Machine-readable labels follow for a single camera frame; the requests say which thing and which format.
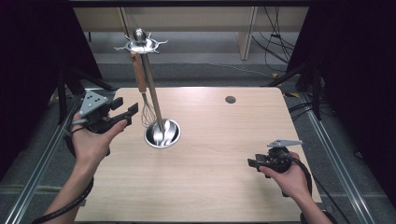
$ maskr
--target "wooden tabletop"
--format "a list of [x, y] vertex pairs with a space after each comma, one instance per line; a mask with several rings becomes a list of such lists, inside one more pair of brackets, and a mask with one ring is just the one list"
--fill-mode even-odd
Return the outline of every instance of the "wooden tabletop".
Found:
[[[164, 119], [181, 129], [171, 147], [144, 140], [138, 89], [120, 89], [124, 105], [139, 103], [133, 124], [111, 143], [77, 221], [264, 222], [297, 221], [301, 213], [273, 179], [248, 167], [277, 138], [298, 140], [278, 88], [157, 88]], [[225, 101], [236, 99], [234, 104]], [[301, 146], [288, 147], [300, 154]], [[320, 203], [318, 190], [313, 198]]]

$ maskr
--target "desk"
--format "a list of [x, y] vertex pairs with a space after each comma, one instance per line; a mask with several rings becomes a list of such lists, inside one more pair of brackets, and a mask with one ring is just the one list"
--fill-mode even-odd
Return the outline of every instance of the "desk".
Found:
[[[157, 94], [163, 118], [180, 125], [180, 139], [165, 149], [147, 145], [139, 111], [113, 140], [76, 221], [299, 220], [295, 202], [247, 162], [277, 138], [298, 139], [278, 88], [159, 88]], [[236, 102], [228, 104], [227, 96]], [[124, 100], [119, 113], [143, 106], [137, 89], [120, 89], [116, 97]], [[307, 164], [301, 146], [289, 149]], [[313, 198], [321, 202], [315, 186]]]

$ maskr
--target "white desk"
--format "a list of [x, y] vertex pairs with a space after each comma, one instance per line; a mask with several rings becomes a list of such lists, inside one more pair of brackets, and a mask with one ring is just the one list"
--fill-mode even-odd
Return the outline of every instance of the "white desk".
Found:
[[[150, 147], [140, 121], [137, 89], [120, 89], [123, 107], [136, 102], [133, 124], [111, 144], [77, 221], [296, 221], [301, 213], [274, 180], [248, 167], [277, 138], [298, 140], [277, 88], [159, 88], [163, 118], [181, 127], [178, 142]], [[227, 96], [236, 98], [228, 104]], [[300, 154], [301, 146], [289, 147]], [[320, 203], [313, 186], [313, 198]]]

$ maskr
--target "hand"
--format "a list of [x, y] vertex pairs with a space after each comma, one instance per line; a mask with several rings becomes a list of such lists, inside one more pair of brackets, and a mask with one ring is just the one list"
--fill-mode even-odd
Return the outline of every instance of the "hand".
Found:
[[[290, 152], [293, 158], [300, 159], [295, 152]], [[291, 167], [285, 173], [278, 173], [271, 168], [261, 166], [260, 170], [268, 176], [271, 176], [279, 185], [284, 193], [289, 195], [292, 199], [296, 196], [309, 195], [306, 178], [301, 167], [295, 162], [291, 163]]]
[[[81, 119], [79, 113], [75, 114], [73, 120]], [[115, 124], [106, 133], [91, 133], [82, 128], [81, 125], [74, 125], [71, 132], [75, 131], [72, 135], [73, 145], [76, 151], [77, 164], [88, 165], [94, 169], [97, 168], [102, 159], [106, 156], [110, 142], [113, 138], [121, 133], [127, 124], [124, 119]]]

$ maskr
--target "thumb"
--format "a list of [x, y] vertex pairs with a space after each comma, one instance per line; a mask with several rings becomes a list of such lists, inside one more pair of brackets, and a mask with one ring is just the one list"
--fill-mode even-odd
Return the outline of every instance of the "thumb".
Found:
[[109, 139], [113, 139], [117, 134], [121, 133], [124, 130], [124, 128], [126, 127], [126, 124], [127, 124], [126, 119], [120, 120], [118, 123], [116, 123], [113, 127], [111, 127], [111, 129], [109, 129], [104, 134]]
[[259, 167], [259, 169], [260, 169], [260, 171], [262, 171], [262, 173], [264, 173], [265, 175], [271, 176], [271, 177], [278, 175], [278, 172], [276, 172], [275, 170], [273, 170], [269, 167], [266, 167], [266, 166], [261, 166], [261, 167]]

